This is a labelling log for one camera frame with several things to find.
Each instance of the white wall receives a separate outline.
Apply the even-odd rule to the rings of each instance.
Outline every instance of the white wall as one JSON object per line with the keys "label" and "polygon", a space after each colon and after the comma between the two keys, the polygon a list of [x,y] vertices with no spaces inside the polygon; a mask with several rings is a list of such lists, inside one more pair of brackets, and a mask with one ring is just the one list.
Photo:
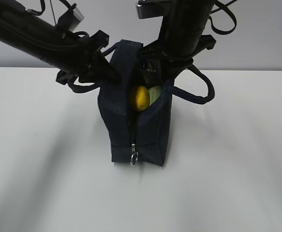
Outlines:
{"label": "white wall", "polygon": [[[57,0],[56,16],[65,7]],[[40,9],[39,0],[19,0],[28,8]],[[148,44],[156,40],[161,18],[139,20],[136,16],[136,0],[74,0],[86,17],[78,30],[90,34],[101,29],[110,35],[110,44],[128,39]],[[43,19],[53,23],[46,0],[47,10]],[[230,7],[238,20],[237,30],[226,36],[216,35],[218,43],[212,51],[206,51],[195,58],[201,69],[228,70],[282,70],[282,0],[239,0]],[[214,15],[217,27],[228,29],[232,21],[223,13]],[[0,42],[0,66],[48,67],[14,48]]]}

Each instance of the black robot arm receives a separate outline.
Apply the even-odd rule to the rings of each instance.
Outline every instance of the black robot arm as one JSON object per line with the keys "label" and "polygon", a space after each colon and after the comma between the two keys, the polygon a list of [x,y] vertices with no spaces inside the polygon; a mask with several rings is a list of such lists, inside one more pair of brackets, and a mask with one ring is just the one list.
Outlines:
{"label": "black robot arm", "polygon": [[72,5],[52,26],[37,17],[43,7],[39,13],[26,10],[15,0],[0,0],[0,41],[61,69],[62,73],[78,76],[83,83],[101,78],[120,81],[100,52],[108,45],[109,36],[103,31],[90,37],[86,32],[69,30],[75,7],[76,4]]}

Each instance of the zipper pull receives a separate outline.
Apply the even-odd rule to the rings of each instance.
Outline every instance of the zipper pull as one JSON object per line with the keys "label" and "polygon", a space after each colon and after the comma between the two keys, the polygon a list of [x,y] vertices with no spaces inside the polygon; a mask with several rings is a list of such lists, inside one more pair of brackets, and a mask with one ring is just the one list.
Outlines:
{"label": "zipper pull", "polygon": [[139,153],[135,149],[135,144],[131,145],[131,150],[132,150],[132,155],[131,155],[131,158],[130,158],[130,164],[131,164],[131,166],[135,166],[138,159],[139,159]]}

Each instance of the bag strap loop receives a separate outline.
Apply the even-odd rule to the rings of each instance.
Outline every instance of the bag strap loop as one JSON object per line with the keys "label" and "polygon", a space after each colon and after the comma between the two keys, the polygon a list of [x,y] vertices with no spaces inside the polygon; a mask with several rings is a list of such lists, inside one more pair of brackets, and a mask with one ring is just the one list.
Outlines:
{"label": "bag strap loop", "polygon": [[192,93],[189,93],[183,89],[180,89],[178,87],[175,87],[173,85],[169,85],[168,87],[168,92],[178,96],[186,101],[192,102],[192,103],[196,103],[199,105],[203,105],[207,102],[210,102],[211,100],[214,99],[215,97],[215,89],[213,84],[211,83],[211,81],[208,79],[207,76],[205,76],[203,73],[201,73],[194,65],[191,65],[188,67],[188,69],[193,72],[194,74],[196,74],[197,76],[199,76],[208,86],[208,95],[206,97],[202,97],[202,96],[196,96],[193,95]]}
{"label": "bag strap loop", "polygon": [[230,11],[230,9],[225,4],[221,3],[220,1],[216,1],[215,5],[218,6],[220,9],[222,9],[223,11],[225,11],[227,13],[227,15],[229,15],[229,17],[234,22],[234,27],[231,30],[228,30],[228,31],[219,30],[214,26],[213,19],[210,16],[209,20],[210,20],[213,32],[215,32],[219,35],[231,34],[237,28],[237,18],[236,18],[236,16],[232,13],[232,11]]}

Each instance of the black strap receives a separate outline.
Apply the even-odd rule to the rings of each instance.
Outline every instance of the black strap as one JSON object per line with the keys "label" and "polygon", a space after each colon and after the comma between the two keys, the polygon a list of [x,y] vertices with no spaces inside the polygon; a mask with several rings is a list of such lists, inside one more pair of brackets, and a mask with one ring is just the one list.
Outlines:
{"label": "black strap", "polygon": [[94,83],[91,86],[79,86],[74,84],[76,80],[77,80],[77,76],[73,76],[67,82],[68,86],[70,87],[70,89],[72,89],[74,93],[87,93],[101,86],[100,82]]}
{"label": "black strap", "polygon": [[[62,4],[64,4],[68,9],[74,9],[76,4],[71,6],[67,0],[59,0]],[[41,11],[36,11],[36,10],[33,10],[33,9],[28,9],[27,12],[35,15],[35,16],[41,16],[44,11],[45,11],[45,0],[40,0],[40,3],[41,3]]]}
{"label": "black strap", "polygon": [[102,56],[106,57],[110,55],[113,51],[115,51],[115,49],[118,48],[118,45],[119,45],[119,42],[115,43],[113,46],[111,46],[110,48],[102,52]]}
{"label": "black strap", "polygon": [[217,29],[214,24],[213,24],[213,19],[212,17],[210,16],[209,17],[209,20],[210,20],[210,23],[211,23],[211,26],[212,26],[212,30],[213,32],[219,34],[219,35],[228,35],[230,33],[232,33],[236,28],[237,28],[237,18],[235,17],[235,15],[229,10],[229,8],[224,5],[223,3],[221,3],[220,1],[216,1],[215,2],[215,5],[218,6],[220,9],[222,9],[223,11],[225,11],[227,13],[227,15],[230,16],[230,18],[232,19],[232,21],[234,22],[234,27],[231,29],[231,30],[228,30],[228,31],[224,31],[224,30],[219,30]]}
{"label": "black strap", "polygon": [[205,76],[203,73],[201,73],[194,65],[189,66],[188,69],[192,71],[194,74],[196,74],[197,76],[199,76],[206,83],[206,85],[208,86],[208,95],[206,97],[196,96],[172,85],[168,87],[167,91],[186,101],[196,103],[199,105],[204,105],[205,103],[213,100],[213,98],[215,97],[215,89],[211,81],[208,79],[208,77]]}
{"label": "black strap", "polygon": [[40,0],[40,2],[41,2],[41,9],[42,9],[41,11],[36,11],[36,10],[33,10],[33,9],[28,9],[27,11],[29,13],[32,13],[35,16],[42,15],[44,13],[44,11],[45,11],[45,0]]}

